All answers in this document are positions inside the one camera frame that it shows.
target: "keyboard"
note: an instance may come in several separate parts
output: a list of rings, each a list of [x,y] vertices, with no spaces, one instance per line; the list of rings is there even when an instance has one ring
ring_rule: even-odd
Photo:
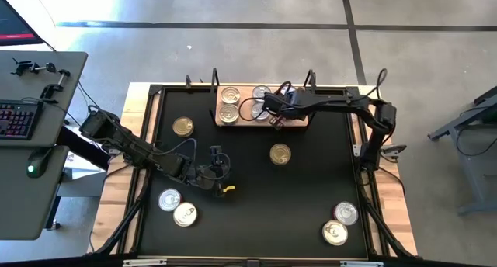
[[[42,102],[0,100],[0,140],[30,140]]]

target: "tin can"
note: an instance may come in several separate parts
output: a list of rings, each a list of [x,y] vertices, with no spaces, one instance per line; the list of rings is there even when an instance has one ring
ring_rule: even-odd
[[[158,206],[166,212],[172,212],[181,203],[181,194],[176,189],[166,189],[158,196]]]
[[[234,87],[227,87],[221,92],[221,99],[226,104],[236,104],[240,100],[240,91]]]
[[[352,203],[344,201],[335,206],[333,217],[342,224],[352,225],[356,223],[359,214]]]
[[[257,120],[265,120],[269,117],[269,113],[267,111],[262,111],[263,105],[264,103],[261,102],[254,103],[254,105],[252,105],[251,113],[253,119],[257,118]]]
[[[258,85],[252,90],[252,97],[262,98],[266,92],[271,93],[271,88],[265,85]],[[255,99],[255,101],[264,102],[264,99]]]
[[[184,202],[174,210],[174,222],[180,227],[188,227],[196,220],[196,208],[192,203]]]
[[[332,245],[342,245],[347,241],[349,232],[345,224],[330,220],[323,226],[323,237]]]
[[[294,92],[295,88],[293,86],[290,86],[290,89],[288,89],[288,85],[285,85],[281,90],[280,94],[285,95],[288,92]]]
[[[273,147],[271,147],[269,156],[271,157],[271,161],[275,165],[285,165],[290,160],[292,152],[290,151],[290,148],[285,144],[275,144]]]
[[[233,104],[224,104],[219,109],[219,118],[223,123],[233,124],[239,116],[238,107]]]
[[[172,131],[180,137],[188,137],[193,133],[193,121],[186,116],[179,117],[172,124]]]

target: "gray floor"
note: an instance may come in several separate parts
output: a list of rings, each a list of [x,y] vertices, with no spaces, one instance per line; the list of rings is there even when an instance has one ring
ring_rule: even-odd
[[[342,0],[42,0],[56,21],[345,23]],[[350,0],[357,24],[497,25],[497,0]],[[38,4],[30,0],[30,8]],[[26,6],[19,5],[29,16]],[[58,50],[83,50],[82,83],[105,109],[120,114],[130,81],[210,79],[301,80],[307,69],[322,84],[356,84],[346,30],[79,29],[33,21]],[[427,133],[495,85],[497,33],[367,32],[357,34],[368,84],[383,67],[381,91],[398,107],[394,141],[407,144],[399,164],[416,245],[424,258],[497,265],[497,213],[456,215],[471,193],[448,139]],[[70,113],[85,118],[77,94]],[[61,231],[33,242],[0,241],[0,261],[81,255],[96,214],[95,200],[64,201]],[[58,247],[52,253],[47,245]]]

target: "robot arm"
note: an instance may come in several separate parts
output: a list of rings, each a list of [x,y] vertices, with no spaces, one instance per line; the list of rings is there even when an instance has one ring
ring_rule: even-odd
[[[360,165],[366,170],[378,170],[380,149],[385,137],[393,134],[397,109],[381,99],[370,99],[367,95],[316,95],[303,88],[292,92],[280,93],[281,89],[291,83],[285,82],[275,93],[264,95],[263,110],[274,116],[289,120],[304,120],[311,113],[318,111],[354,113],[371,128],[372,133],[360,152]],[[374,106],[374,115],[370,111]]]
[[[221,160],[221,157],[225,157],[229,162],[229,157],[222,152],[221,147],[210,147],[209,165],[195,166],[195,155],[191,158],[175,152],[188,141],[192,141],[193,151],[196,152],[195,139],[187,139],[170,151],[161,151],[121,126],[118,116],[96,106],[90,107],[96,110],[90,110],[88,118],[79,130],[84,137],[101,143],[104,151],[117,149],[123,153],[124,161],[129,165],[137,168],[156,168],[175,182],[212,191],[215,196],[223,196],[233,188],[224,185],[231,166]]]

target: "monitor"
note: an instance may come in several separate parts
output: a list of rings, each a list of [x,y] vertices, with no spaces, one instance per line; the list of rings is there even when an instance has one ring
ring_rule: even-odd
[[[43,40],[7,0],[0,0],[0,46],[37,43]]]

